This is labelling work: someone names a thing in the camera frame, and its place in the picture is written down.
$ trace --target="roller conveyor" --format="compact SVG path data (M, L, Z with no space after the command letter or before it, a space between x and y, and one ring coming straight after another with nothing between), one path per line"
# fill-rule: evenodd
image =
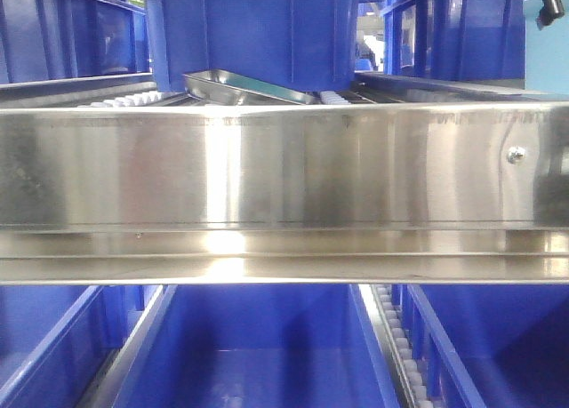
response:
M155 89L0 90L3 284L569 281L564 99L364 73L345 106L78 107Z

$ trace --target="white roller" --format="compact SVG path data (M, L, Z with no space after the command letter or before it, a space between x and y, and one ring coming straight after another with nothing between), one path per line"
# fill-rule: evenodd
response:
M417 372L418 371L417 361L415 361L414 359L405 359L403 361L403 367L408 372Z
M413 393L418 400L427 400L427 388L425 386L413 386Z
M405 331L403 331L403 328L393 328L391 330L391 334L393 335L394 339L405 337Z
M396 329L401 328L401 321L399 319L388 319L389 327Z
M422 386L423 384L423 378L419 372L408 372L407 379L409 379L411 386Z
M409 348L402 348L401 350L399 350L399 355L403 360L413 359L413 352Z

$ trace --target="metal tray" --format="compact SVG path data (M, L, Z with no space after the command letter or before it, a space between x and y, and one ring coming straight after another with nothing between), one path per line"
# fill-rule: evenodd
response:
M226 70L206 70L184 75L192 97L227 106L316 104L316 97L241 76Z

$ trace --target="blue storage box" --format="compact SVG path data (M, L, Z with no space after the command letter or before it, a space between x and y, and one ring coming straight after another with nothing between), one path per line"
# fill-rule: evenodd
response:
M140 19L118 0L0 0L0 84L147 71Z
M523 0L398 0L382 10L386 72L463 81L524 77Z
M136 286L0 287L0 406L75 406L144 309Z
M565 11L569 0L562 0ZM569 94L569 18L539 28L536 19L542 0L525 0L525 88Z
M128 371L117 394L98 404L399 407L356 287L189 285L168 291L128 368L115 365L115 371Z
M348 89L358 0L146 0L160 91L211 68L297 91Z
M400 286L413 357L447 408L559 408L569 401L569 287Z

